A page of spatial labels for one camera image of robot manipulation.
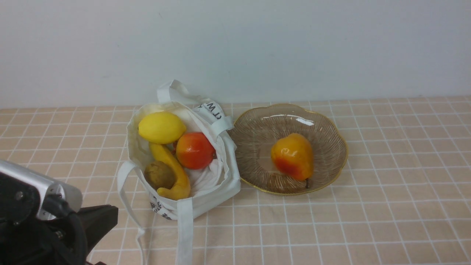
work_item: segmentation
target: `lemon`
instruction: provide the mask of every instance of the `lemon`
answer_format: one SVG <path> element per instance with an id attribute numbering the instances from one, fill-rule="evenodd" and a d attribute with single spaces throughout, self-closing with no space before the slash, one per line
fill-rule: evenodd
<path id="1" fill-rule="evenodd" d="M 160 111 L 148 114 L 139 122 L 139 135 L 155 144 L 170 144 L 178 140 L 187 127 L 175 114 Z"/>

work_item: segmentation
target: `red-yellow pear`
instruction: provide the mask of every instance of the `red-yellow pear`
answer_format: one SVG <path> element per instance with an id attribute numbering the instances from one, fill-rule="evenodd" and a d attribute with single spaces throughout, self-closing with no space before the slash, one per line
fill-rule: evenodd
<path id="1" fill-rule="evenodd" d="M 276 141 L 271 148 L 271 159 L 281 173 L 298 181 L 304 181 L 314 173 L 311 143 L 299 133 Z"/>

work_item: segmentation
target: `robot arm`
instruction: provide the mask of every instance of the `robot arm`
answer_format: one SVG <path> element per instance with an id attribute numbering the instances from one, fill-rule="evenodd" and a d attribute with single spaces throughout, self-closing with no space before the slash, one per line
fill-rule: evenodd
<path id="1" fill-rule="evenodd" d="M 0 160 L 0 265 L 90 264 L 118 208 L 81 204 L 76 187 Z"/>

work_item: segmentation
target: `brown kiwi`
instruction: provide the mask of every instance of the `brown kiwi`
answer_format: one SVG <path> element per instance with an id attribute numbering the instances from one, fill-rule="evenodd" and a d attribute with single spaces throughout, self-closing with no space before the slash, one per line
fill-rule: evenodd
<path id="1" fill-rule="evenodd" d="M 171 189 L 177 180 L 172 168 L 162 161 L 148 164 L 144 170 L 144 177 L 155 190 L 158 188 Z"/>

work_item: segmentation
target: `fruit bowl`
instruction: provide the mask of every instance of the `fruit bowl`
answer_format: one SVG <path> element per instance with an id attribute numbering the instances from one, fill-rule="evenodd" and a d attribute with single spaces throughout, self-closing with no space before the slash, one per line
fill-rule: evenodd
<path id="1" fill-rule="evenodd" d="M 235 157 L 241 179 L 250 186 L 276 195 L 299 195 L 327 187 L 347 163 L 348 145 L 326 116 L 292 104 L 253 108 L 243 113 L 230 130 L 237 145 Z M 297 181 L 279 172 L 270 152 L 278 139 L 303 135 L 314 152 L 314 173 Z"/>

